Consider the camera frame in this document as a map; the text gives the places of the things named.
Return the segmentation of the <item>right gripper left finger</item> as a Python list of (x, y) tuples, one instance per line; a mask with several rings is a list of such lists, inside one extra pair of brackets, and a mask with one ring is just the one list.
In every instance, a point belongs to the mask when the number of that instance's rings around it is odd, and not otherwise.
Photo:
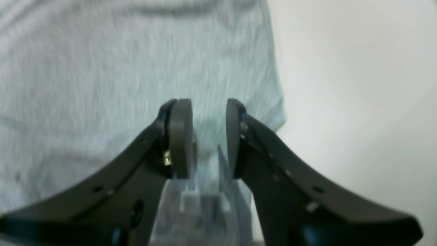
[(172, 99), (100, 171), (4, 214), (1, 239), (24, 246), (146, 246), (167, 180), (189, 179), (192, 164), (192, 101)]

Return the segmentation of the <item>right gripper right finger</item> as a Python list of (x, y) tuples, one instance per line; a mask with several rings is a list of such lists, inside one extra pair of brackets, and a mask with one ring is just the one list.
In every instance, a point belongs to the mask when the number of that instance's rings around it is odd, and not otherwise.
[(236, 99), (226, 105), (231, 177), (250, 190), (267, 246), (413, 246), (411, 214), (379, 205), (329, 180)]

